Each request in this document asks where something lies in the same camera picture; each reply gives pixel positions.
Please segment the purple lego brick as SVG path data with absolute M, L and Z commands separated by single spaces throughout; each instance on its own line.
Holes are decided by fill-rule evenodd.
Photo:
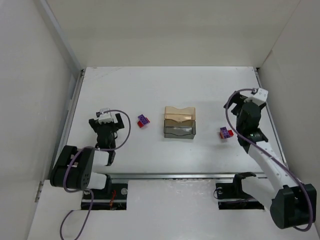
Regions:
M 150 122 L 143 114 L 138 116 L 138 120 L 142 125 L 147 125 Z
M 227 138 L 231 137 L 230 132 L 226 127 L 221 127 L 220 128 L 219 135 L 220 135 L 221 139 L 227 139 Z

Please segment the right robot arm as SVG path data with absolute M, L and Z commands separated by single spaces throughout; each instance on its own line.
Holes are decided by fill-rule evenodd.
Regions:
M 312 184 L 300 181 L 274 154 L 268 138 L 259 128 L 262 109 L 267 105 L 268 92 L 261 88 L 250 90 L 246 97 L 235 91 L 224 105 L 226 112 L 236 116 L 231 129 L 239 145 L 259 165 L 271 188 L 261 184 L 253 172 L 237 173 L 227 187 L 226 198 L 248 200 L 254 198 L 269 210 L 279 229 L 310 230 L 316 220 L 317 190 Z

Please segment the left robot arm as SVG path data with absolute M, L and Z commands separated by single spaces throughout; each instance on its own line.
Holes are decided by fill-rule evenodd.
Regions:
M 90 127 L 96 133 L 95 146 L 86 146 L 82 149 L 72 145 L 65 145 L 53 167 L 50 175 L 50 184 L 53 187 L 67 190 L 85 191 L 87 189 L 104 189 L 108 176 L 98 177 L 91 181 L 93 174 L 94 155 L 97 151 L 108 153 L 104 166 L 110 166 L 116 155 L 116 139 L 118 130 L 124 129 L 123 119 L 117 110 L 108 108 L 96 113 L 96 118 L 88 120 Z

